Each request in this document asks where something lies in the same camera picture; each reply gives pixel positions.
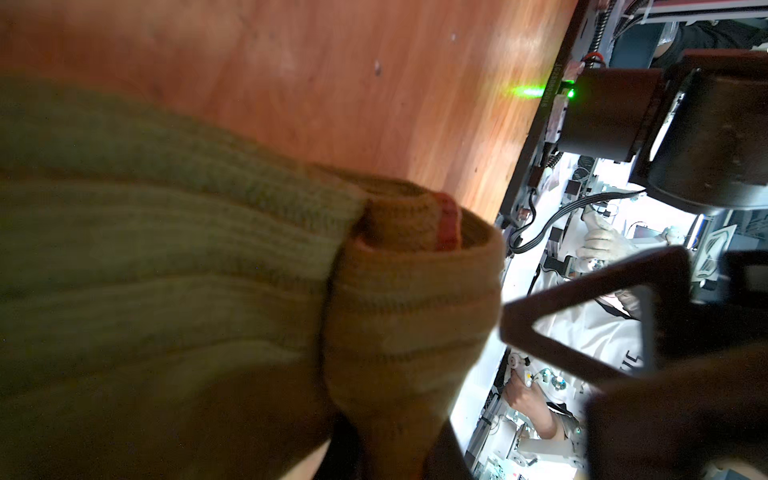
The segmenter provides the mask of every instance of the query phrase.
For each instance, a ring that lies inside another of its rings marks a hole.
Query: ribbed knit fabric
[[[44,82],[0,80],[0,152],[2,477],[279,478],[340,412],[371,478],[419,473],[497,320],[490,226]]]

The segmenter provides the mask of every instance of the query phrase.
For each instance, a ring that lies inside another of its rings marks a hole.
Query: knit sleeve
[[[333,277],[324,379],[359,431],[366,477],[420,478],[498,320],[502,241],[445,195],[368,188],[362,231]]]

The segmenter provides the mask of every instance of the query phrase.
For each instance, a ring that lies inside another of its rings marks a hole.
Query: gloved hand
[[[616,262],[631,257],[637,252],[637,247],[614,230],[611,224],[596,211],[587,212],[584,215],[584,222],[589,231],[584,237],[584,246],[576,249],[577,257]]]
[[[618,290],[616,298],[632,317],[640,319],[640,299],[629,290]]]

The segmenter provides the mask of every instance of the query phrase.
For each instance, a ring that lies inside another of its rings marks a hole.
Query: wooden panel
[[[493,220],[576,0],[6,0],[0,68],[136,95]]]

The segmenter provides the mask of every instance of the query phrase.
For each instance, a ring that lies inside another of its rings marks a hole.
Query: green light
[[[544,87],[537,87],[535,85],[522,85],[520,87],[508,88],[505,92],[507,95],[514,95],[516,97],[523,98],[541,98],[544,95]]]

